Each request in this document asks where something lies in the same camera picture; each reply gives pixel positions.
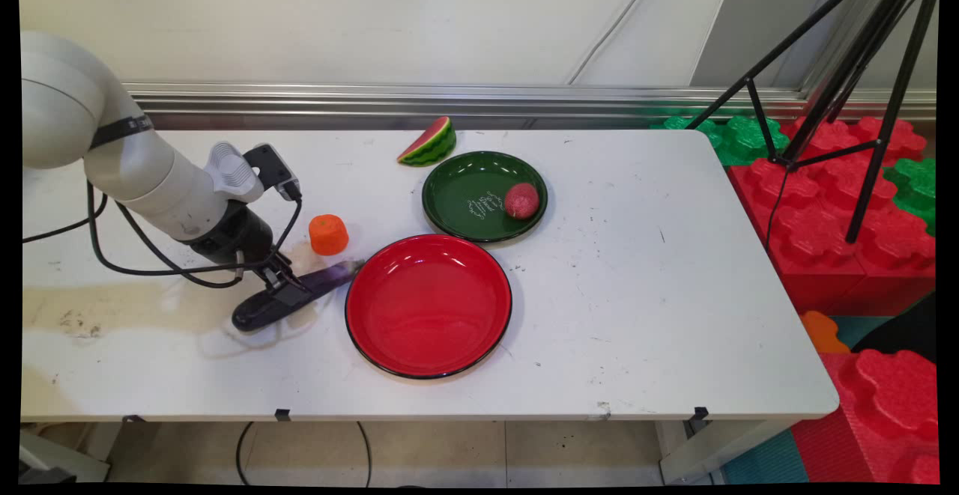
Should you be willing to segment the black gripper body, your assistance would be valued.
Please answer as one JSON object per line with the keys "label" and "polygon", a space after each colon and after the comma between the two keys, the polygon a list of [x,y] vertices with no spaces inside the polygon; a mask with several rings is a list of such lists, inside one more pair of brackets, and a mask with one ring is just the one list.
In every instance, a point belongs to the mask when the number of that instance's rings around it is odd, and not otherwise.
{"label": "black gripper body", "polygon": [[233,269],[234,279],[252,271],[259,277],[263,266],[277,266],[279,247],[291,232],[294,217],[285,226],[278,240],[273,238],[273,229],[246,204],[227,204],[225,215],[205,235],[189,241],[181,241],[193,252],[212,261],[215,266],[249,264],[246,269]]}

